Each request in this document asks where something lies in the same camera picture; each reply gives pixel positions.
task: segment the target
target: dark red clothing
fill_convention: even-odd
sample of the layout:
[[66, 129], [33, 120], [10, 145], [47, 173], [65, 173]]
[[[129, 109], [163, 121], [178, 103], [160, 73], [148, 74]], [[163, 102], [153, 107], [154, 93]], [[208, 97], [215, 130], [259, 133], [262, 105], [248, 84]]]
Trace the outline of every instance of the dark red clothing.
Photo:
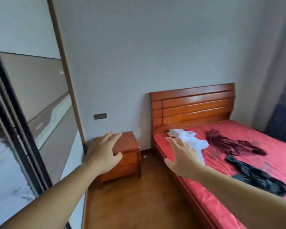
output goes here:
[[205, 134], [209, 145], [213, 146], [216, 150], [223, 154], [230, 154], [234, 156], [252, 154], [258, 154], [262, 156], [267, 155], [264, 150], [252, 145], [250, 142], [229, 139], [222, 136], [216, 129], [206, 131]]

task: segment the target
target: wooden floor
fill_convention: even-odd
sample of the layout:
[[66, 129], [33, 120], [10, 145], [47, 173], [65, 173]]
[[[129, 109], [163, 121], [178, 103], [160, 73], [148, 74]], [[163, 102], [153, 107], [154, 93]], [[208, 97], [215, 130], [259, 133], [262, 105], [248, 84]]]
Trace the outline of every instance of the wooden floor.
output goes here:
[[108, 181], [88, 190], [84, 229], [201, 228], [159, 158], [142, 158], [142, 177]]

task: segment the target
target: nightstand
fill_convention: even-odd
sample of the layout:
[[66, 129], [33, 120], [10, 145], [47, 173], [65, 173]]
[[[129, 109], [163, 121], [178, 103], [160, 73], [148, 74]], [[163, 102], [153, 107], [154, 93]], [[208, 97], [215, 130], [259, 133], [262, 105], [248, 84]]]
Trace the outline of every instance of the nightstand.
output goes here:
[[105, 181], [124, 177], [136, 173], [141, 177], [141, 152], [140, 146], [133, 132], [124, 132], [113, 147], [113, 154], [123, 154], [122, 160], [108, 173], [97, 178], [97, 187], [101, 189]]

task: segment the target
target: person's left hand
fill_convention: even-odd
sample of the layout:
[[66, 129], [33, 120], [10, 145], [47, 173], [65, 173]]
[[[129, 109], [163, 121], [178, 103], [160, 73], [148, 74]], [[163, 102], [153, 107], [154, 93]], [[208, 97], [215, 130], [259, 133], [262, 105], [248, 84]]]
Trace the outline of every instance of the person's left hand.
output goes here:
[[113, 132], [110, 132], [95, 139], [93, 145], [88, 149], [84, 157], [83, 164], [94, 167], [97, 175], [109, 172], [123, 157], [121, 153], [115, 156], [112, 153], [112, 148], [121, 135], [122, 133], [113, 135]]

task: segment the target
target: nightstand top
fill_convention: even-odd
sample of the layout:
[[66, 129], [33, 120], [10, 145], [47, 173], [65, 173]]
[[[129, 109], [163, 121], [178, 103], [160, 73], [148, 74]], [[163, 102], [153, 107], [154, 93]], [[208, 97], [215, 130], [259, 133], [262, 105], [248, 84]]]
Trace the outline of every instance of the nightstand top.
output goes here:
[[118, 152], [124, 153], [135, 149], [140, 149], [140, 146], [133, 132], [132, 131], [124, 132], [120, 137], [120, 139], [118, 139], [118, 141], [114, 145], [113, 153], [114, 154], [117, 154]]

